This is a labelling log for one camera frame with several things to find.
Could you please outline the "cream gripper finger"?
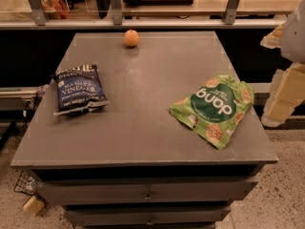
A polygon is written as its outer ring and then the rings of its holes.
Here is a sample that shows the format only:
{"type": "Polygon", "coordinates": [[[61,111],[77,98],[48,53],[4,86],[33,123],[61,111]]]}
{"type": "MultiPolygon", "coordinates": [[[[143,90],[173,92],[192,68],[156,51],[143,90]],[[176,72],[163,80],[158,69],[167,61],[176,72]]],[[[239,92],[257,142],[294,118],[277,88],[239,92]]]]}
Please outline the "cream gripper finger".
{"type": "Polygon", "coordinates": [[[262,38],[260,45],[267,49],[280,49],[283,28],[283,24],[278,25],[273,31],[262,38]]]}
{"type": "Polygon", "coordinates": [[[285,71],[276,70],[269,94],[261,122],[267,127],[277,127],[305,101],[305,64],[293,63],[285,71]]]}

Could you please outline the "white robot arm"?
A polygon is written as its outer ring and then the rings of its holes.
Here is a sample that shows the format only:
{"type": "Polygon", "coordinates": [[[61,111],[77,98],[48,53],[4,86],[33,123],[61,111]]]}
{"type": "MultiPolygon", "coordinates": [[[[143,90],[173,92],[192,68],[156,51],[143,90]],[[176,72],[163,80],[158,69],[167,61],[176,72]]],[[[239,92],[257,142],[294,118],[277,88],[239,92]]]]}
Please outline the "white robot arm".
{"type": "Polygon", "coordinates": [[[277,127],[305,101],[305,0],[283,24],[264,36],[260,45],[280,49],[281,56],[292,62],[285,71],[275,71],[261,117],[264,126],[277,127]]]}

